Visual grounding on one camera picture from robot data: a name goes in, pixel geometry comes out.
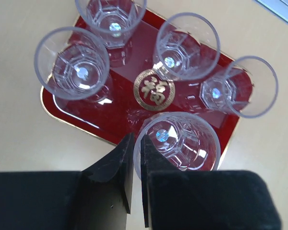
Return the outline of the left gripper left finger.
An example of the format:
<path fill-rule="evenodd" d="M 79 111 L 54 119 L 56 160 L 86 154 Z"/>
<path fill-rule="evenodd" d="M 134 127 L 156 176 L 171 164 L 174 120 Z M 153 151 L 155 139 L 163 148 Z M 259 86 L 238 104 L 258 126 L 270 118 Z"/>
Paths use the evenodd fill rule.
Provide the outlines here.
<path fill-rule="evenodd" d="M 83 171 L 0 172 L 0 230 L 123 230 L 134 135 Z"/>

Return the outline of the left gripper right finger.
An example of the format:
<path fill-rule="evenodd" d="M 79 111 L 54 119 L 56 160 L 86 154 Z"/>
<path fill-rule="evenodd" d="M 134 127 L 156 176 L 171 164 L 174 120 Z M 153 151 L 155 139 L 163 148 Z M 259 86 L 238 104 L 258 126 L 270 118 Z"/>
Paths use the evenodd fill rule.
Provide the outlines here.
<path fill-rule="evenodd" d="M 151 230 L 280 230 L 265 181 L 251 171 L 181 171 L 141 140 L 145 226 Z"/>

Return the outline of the cluster front clear glass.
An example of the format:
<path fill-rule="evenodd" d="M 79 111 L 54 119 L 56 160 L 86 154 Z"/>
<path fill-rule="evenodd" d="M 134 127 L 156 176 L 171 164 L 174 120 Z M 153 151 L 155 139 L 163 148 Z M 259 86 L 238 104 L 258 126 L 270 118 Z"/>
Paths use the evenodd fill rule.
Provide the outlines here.
<path fill-rule="evenodd" d="M 182 171 L 218 169 L 221 146 L 213 127 L 187 112 L 158 113 L 144 120 L 135 142 L 134 168 L 141 175 L 141 140 L 148 135 L 156 150 Z"/>

